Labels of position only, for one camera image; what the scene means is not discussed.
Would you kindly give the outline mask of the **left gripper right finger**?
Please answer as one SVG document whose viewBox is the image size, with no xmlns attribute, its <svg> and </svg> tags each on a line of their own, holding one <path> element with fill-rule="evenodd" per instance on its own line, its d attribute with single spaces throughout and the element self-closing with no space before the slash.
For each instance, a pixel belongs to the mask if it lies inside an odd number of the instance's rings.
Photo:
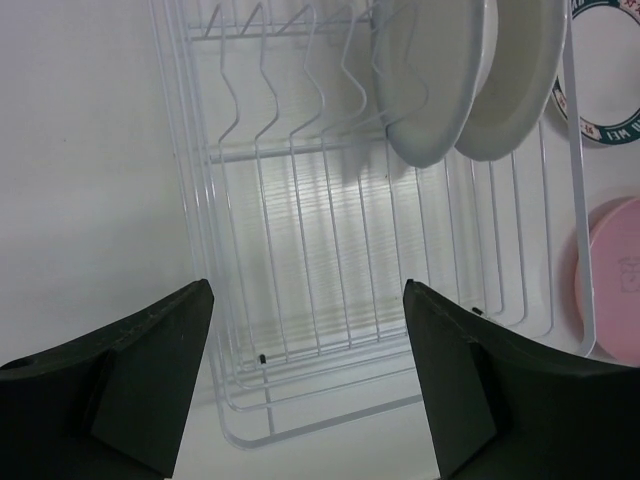
<svg viewBox="0 0 640 480">
<path fill-rule="evenodd" d="M 443 479 L 635 479 L 639 371 L 570 354 L 427 285 L 403 306 Z"/>
</svg>

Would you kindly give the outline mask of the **pink plate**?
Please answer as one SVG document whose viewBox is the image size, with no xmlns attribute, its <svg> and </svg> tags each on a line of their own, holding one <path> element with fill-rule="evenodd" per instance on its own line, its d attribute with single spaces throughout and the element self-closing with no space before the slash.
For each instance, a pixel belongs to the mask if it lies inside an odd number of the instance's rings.
<svg viewBox="0 0 640 480">
<path fill-rule="evenodd" d="M 573 263 L 565 299 L 574 305 L 572 326 L 612 360 L 639 365 L 639 198 L 622 197 L 590 215 L 590 285 L 584 263 Z"/>
</svg>

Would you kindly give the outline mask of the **white ribbed plate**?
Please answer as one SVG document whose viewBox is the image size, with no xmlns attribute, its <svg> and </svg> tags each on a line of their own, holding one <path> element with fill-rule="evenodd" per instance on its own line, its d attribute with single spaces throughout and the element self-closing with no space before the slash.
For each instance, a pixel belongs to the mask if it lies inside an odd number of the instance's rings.
<svg viewBox="0 0 640 480">
<path fill-rule="evenodd" d="M 455 145 L 479 162 L 517 150 L 546 108 L 563 55 L 566 1 L 499 1 L 497 44 L 487 80 Z"/>
</svg>

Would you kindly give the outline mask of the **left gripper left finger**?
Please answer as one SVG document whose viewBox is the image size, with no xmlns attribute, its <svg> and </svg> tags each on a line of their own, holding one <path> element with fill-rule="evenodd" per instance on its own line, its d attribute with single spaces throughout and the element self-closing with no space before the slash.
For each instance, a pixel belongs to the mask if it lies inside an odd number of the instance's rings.
<svg viewBox="0 0 640 480">
<path fill-rule="evenodd" d="M 197 280 L 2 365 L 2 478 L 172 478 L 213 307 Z"/>
</svg>

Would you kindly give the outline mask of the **clear glass plate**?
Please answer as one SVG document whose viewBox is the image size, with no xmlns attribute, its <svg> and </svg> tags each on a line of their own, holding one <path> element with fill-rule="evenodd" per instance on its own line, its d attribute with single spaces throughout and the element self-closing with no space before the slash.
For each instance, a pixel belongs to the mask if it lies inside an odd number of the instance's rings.
<svg viewBox="0 0 640 480">
<path fill-rule="evenodd" d="M 371 14 L 375 98 L 386 137 L 425 169 L 454 147 L 486 83 L 498 36 L 494 1 L 377 1 Z"/>
</svg>

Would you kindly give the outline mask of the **green rimmed white plate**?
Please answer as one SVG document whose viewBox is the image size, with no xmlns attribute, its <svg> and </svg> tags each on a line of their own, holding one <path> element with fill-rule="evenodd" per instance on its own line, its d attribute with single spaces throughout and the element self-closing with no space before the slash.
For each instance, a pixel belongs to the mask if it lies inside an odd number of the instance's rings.
<svg viewBox="0 0 640 480">
<path fill-rule="evenodd" d="M 639 140 L 639 3 L 572 1 L 581 131 L 602 146 Z"/>
</svg>

